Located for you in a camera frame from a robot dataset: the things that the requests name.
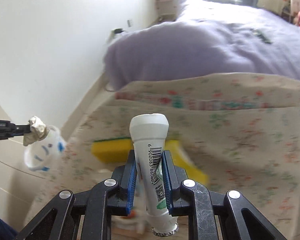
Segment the white tissue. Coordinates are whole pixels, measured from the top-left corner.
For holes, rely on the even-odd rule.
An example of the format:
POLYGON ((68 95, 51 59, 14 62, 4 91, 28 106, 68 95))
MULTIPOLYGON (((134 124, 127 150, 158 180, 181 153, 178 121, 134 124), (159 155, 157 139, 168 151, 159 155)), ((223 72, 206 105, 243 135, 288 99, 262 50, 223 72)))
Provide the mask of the white tissue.
POLYGON ((23 136, 23 146, 29 146, 37 141, 45 139, 49 133, 49 129, 43 121, 37 116, 29 119, 30 133, 23 136))

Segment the white green drink bottle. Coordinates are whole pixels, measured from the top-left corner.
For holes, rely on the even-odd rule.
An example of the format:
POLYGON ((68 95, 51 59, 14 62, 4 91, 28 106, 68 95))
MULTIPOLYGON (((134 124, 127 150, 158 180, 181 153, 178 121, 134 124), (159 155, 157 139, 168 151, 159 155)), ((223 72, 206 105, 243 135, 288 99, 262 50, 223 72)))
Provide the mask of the white green drink bottle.
POLYGON ((135 116, 129 126, 146 218, 158 237, 169 237, 178 231, 177 218, 168 213, 164 183, 157 174, 168 128, 166 116, 159 113, 135 116))

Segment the white patterned trash bin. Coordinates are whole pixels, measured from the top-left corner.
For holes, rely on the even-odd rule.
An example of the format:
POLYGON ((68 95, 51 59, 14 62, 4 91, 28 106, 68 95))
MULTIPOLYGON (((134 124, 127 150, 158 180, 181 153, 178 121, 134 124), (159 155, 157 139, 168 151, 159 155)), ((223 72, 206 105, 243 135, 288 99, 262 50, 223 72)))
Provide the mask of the white patterned trash bin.
POLYGON ((26 146, 24 163, 32 172, 48 172, 57 166, 66 148, 66 141, 55 126, 47 126, 49 132, 42 141, 26 146))

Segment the yellow flat package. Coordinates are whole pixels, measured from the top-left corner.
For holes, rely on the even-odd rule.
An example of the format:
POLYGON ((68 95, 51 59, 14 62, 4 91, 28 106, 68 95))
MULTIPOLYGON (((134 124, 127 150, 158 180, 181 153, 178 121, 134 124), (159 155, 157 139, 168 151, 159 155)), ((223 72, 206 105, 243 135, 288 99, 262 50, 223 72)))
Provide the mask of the yellow flat package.
POLYGON ((178 140, 166 140, 164 150, 170 151, 174 165, 184 168, 190 179, 208 185, 208 176, 194 165, 178 140))

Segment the yellow green sponge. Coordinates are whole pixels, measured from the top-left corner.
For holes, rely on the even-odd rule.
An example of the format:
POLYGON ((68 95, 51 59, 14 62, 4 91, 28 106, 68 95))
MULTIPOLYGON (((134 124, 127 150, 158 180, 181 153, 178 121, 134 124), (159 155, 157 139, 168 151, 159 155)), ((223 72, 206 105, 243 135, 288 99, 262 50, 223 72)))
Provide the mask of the yellow green sponge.
POLYGON ((94 141, 91 145, 91 154, 101 163, 125 163, 132 149, 133 143, 130 138, 115 138, 94 141))

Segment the floral tablecloth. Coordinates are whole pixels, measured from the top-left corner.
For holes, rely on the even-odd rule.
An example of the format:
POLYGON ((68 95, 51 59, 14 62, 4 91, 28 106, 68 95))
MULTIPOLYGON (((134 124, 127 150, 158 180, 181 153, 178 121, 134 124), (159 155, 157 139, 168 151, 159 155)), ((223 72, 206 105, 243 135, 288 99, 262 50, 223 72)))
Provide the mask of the floral tablecloth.
POLYGON ((43 182, 31 220, 57 192, 92 188, 105 166, 93 142, 129 136, 130 120, 161 113, 209 189, 243 193, 288 239, 300 238, 300 81, 276 75, 213 74, 132 82, 91 108, 43 182))

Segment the purple bed blanket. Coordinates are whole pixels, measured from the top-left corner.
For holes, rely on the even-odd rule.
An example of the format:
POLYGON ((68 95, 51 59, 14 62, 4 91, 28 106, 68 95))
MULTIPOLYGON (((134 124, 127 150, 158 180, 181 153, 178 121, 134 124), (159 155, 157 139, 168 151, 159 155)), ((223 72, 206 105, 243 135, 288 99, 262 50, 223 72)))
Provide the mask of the purple bed blanket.
POLYGON ((127 33, 107 49, 109 83, 166 81, 214 73, 261 73, 300 80, 300 27, 263 9, 179 0, 178 16, 127 33), (260 29, 265 44, 251 29, 260 29))

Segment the black remote on bed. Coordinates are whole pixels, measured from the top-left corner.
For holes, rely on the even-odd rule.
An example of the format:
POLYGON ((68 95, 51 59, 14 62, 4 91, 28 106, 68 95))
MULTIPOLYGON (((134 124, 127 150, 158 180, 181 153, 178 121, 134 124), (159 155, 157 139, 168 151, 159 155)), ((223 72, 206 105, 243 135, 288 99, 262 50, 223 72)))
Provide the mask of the black remote on bed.
POLYGON ((260 29, 251 29, 251 32, 254 36, 259 38, 263 43, 265 44, 273 43, 260 29))

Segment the pink child chair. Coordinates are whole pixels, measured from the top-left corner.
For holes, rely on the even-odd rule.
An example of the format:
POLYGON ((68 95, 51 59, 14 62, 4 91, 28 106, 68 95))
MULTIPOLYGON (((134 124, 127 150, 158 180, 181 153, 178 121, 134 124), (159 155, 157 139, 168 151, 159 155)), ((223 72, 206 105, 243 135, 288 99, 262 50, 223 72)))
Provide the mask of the pink child chair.
POLYGON ((174 18, 176 8, 174 0, 155 0, 159 18, 174 18))

